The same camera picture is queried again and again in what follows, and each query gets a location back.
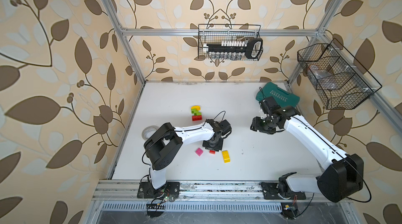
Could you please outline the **pink lego brick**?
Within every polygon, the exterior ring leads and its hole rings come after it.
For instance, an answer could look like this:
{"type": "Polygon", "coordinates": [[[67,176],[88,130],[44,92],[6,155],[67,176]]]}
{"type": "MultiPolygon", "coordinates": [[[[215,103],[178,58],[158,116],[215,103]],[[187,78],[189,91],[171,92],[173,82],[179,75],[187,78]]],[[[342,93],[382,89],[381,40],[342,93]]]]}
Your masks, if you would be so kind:
{"type": "Polygon", "coordinates": [[[201,148],[198,148],[198,149],[195,151],[195,153],[200,157],[200,156],[204,153],[204,151],[203,151],[201,148]]]}

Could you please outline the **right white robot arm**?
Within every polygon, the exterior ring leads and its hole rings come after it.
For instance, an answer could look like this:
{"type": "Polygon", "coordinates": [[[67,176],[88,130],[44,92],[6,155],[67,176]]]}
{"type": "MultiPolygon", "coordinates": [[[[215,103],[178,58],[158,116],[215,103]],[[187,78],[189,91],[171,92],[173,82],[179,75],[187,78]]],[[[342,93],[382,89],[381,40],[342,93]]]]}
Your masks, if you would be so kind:
{"type": "Polygon", "coordinates": [[[300,112],[292,107],[281,107],[273,97],[259,101],[259,117],[252,120],[250,129],[268,135],[286,131],[293,135],[315,157],[323,168],[321,174],[300,175],[290,172],[278,179],[277,194],[289,199],[296,193],[321,194],[333,203],[367,187],[364,180],[364,162],[357,154],[349,155],[328,141],[312,127],[300,112]]]}

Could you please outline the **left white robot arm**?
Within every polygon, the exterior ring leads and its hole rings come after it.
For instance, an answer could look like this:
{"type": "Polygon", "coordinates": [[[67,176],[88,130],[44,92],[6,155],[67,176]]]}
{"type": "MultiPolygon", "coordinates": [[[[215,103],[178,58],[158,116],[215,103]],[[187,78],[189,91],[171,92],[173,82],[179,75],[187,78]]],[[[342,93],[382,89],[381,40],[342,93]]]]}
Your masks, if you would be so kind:
{"type": "Polygon", "coordinates": [[[166,168],[172,163],[180,148],[184,145],[201,142],[206,150],[219,152],[223,142],[232,133],[227,120],[220,122],[207,119],[201,124],[189,127],[174,127],[164,123],[144,143],[144,156],[149,161],[149,181],[157,190],[166,184],[166,168]]]}

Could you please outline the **red long lego brick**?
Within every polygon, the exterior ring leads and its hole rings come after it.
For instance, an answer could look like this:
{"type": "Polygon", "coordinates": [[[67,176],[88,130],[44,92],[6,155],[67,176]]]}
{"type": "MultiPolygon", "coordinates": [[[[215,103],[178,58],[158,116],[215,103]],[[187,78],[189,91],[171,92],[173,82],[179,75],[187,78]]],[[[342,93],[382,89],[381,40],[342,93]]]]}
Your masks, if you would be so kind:
{"type": "Polygon", "coordinates": [[[192,121],[199,121],[199,120],[202,120],[202,116],[201,116],[201,115],[199,115],[199,116],[192,116],[192,121]]]}

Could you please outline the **green plastic tool case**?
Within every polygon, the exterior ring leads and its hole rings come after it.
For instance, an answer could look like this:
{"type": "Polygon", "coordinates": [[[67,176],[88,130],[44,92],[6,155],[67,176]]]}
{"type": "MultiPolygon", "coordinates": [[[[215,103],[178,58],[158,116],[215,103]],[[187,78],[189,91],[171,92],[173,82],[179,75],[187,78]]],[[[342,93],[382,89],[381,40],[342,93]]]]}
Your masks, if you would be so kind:
{"type": "Polygon", "coordinates": [[[281,107],[296,107],[300,101],[298,96],[279,88],[277,84],[272,82],[265,84],[265,86],[262,87],[262,92],[258,91],[255,99],[261,101],[267,97],[273,97],[276,103],[281,107]]]}

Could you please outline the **clear plastic bag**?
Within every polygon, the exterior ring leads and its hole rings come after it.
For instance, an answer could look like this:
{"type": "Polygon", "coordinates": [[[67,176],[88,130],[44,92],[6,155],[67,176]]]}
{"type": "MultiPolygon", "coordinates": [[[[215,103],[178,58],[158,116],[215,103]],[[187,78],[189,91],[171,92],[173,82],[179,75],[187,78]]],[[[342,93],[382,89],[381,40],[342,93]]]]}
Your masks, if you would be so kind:
{"type": "Polygon", "coordinates": [[[311,65],[310,69],[316,78],[315,85],[322,90],[336,90],[338,85],[335,75],[326,70],[321,70],[317,65],[311,65]]]}

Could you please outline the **black socket set holder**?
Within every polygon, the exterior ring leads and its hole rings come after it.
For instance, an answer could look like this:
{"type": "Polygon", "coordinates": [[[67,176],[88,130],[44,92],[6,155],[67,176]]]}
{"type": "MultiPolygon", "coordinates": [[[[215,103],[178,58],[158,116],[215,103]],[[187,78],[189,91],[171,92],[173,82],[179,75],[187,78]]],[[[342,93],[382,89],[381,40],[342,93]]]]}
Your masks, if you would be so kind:
{"type": "Polygon", "coordinates": [[[213,60],[258,61],[263,53],[263,40],[245,38],[243,41],[204,43],[201,52],[213,60]]]}

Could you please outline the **white tape roll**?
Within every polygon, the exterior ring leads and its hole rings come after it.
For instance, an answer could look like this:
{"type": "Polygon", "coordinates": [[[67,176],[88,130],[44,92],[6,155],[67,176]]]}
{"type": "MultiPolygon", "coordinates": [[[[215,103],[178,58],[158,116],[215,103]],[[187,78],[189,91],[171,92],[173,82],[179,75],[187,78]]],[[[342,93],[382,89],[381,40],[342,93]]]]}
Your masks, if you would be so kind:
{"type": "Polygon", "coordinates": [[[148,126],[143,129],[141,136],[144,140],[148,140],[158,129],[158,126],[148,126]]]}

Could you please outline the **right circuit board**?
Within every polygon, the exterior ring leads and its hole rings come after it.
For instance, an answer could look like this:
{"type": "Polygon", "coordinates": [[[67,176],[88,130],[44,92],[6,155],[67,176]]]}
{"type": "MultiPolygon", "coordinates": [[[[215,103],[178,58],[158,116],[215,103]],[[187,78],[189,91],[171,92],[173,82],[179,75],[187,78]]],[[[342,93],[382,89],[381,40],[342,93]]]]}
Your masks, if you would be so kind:
{"type": "Polygon", "coordinates": [[[286,204],[286,203],[281,203],[282,211],[281,215],[285,219],[289,220],[294,220],[298,216],[298,206],[295,204],[286,204]]]}

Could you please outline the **circuit board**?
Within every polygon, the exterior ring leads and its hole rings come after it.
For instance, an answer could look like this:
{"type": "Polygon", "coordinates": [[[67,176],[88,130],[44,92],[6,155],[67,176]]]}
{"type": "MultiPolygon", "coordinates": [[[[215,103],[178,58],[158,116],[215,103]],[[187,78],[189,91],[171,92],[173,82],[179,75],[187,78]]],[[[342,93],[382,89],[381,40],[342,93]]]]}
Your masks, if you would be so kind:
{"type": "Polygon", "coordinates": [[[175,196],[161,196],[155,198],[151,203],[146,204],[146,214],[150,218],[160,217],[166,209],[165,203],[174,202],[176,200],[175,196]]]}
{"type": "Polygon", "coordinates": [[[289,220],[294,220],[298,216],[298,206],[295,204],[286,204],[286,203],[281,203],[282,211],[281,215],[285,219],[289,220]]]}

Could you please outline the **left circuit board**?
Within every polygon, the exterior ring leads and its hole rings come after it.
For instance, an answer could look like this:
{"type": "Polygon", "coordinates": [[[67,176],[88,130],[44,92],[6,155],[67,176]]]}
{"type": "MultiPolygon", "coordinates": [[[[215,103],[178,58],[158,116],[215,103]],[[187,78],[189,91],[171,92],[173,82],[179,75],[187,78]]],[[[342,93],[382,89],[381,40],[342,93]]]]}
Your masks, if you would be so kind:
{"type": "Polygon", "coordinates": [[[161,196],[155,198],[151,203],[146,204],[146,214],[150,218],[160,217],[166,209],[165,203],[174,202],[176,200],[175,196],[161,196]]]}

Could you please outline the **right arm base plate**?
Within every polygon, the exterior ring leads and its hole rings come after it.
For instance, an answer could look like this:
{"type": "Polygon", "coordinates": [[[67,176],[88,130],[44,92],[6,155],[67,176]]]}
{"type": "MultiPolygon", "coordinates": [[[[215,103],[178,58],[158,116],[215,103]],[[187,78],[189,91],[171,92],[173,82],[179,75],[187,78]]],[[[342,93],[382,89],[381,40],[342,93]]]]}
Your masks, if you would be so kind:
{"type": "Polygon", "coordinates": [[[261,182],[263,198],[265,200],[305,200],[304,192],[293,192],[279,182],[261,182]]]}

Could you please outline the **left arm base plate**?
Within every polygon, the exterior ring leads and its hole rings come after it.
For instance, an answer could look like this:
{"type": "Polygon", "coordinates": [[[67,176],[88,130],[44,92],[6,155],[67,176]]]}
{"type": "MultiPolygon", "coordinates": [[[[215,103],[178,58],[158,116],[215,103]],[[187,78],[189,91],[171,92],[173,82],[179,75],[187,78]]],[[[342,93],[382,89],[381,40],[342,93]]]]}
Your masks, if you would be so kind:
{"type": "Polygon", "coordinates": [[[160,197],[169,197],[176,199],[179,197],[179,193],[179,182],[166,182],[165,185],[163,185],[159,189],[154,189],[151,182],[140,182],[137,192],[137,198],[154,199],[160,197]]]}

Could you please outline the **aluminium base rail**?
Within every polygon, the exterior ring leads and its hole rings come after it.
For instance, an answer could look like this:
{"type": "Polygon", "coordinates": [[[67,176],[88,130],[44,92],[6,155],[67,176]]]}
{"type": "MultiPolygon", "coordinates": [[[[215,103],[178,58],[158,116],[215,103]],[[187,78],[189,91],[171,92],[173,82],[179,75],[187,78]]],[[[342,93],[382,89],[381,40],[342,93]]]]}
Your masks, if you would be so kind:
{"type": "MultiPolygon", "coordinates": [[[[145,180],[102,180],[98,183],[94,201],[104,210],[146,210],[153,199],[137,198],[140,182],[145,180]]],[[[261,182],[255,181],[178,181],[179,197],[165,203],[166,212],[274,212],[282,211],[281,203],[296,204],[332,202],[320,194],[305,193],[305,200],[265,200],[261,182]]]]}

